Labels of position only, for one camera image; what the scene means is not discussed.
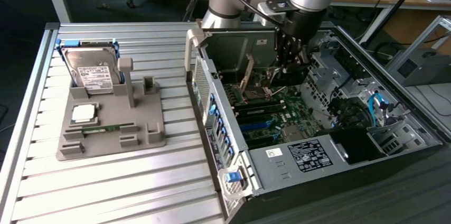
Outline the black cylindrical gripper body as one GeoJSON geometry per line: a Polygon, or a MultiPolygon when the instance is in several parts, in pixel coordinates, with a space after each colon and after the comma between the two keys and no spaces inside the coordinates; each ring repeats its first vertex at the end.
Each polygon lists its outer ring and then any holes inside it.
{"type": "Polygon", "coordinates": [[[287,12],[282,31],[300,40],[311,40],[315,36],[325,17],[325,10],[311,12],[296,10],[287,12]]]}

